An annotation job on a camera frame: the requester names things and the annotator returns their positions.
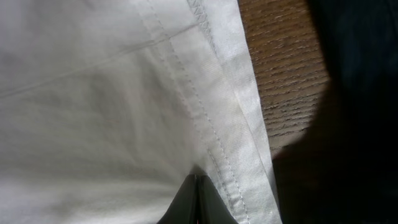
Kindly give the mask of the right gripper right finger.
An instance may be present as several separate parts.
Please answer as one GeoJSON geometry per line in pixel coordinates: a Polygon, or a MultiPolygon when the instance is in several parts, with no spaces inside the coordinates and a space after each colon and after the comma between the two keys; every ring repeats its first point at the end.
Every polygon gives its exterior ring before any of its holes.
{"type": "Polygon", "coordinates": [[[208,176],[198,178],[198,223],[238,224],[208,176]]]}

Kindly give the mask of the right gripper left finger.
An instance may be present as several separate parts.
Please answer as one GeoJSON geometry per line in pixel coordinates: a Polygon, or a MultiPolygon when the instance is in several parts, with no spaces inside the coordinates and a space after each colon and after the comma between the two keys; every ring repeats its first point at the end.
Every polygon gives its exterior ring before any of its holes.
{"type": "Polygon", "coordinates": [[[197,224],[197,175],[188,175],[157,224],[197,224]]]}

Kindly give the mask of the white printed t-shirt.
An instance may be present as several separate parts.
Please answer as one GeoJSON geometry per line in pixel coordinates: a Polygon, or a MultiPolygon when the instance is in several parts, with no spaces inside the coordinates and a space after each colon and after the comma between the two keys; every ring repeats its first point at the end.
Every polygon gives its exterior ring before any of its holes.
{"type": "Polygon", "coordinates": [[[1,2],[2,223],[156,223],[196,166],[280,223],[237,1],[1,2]]]}

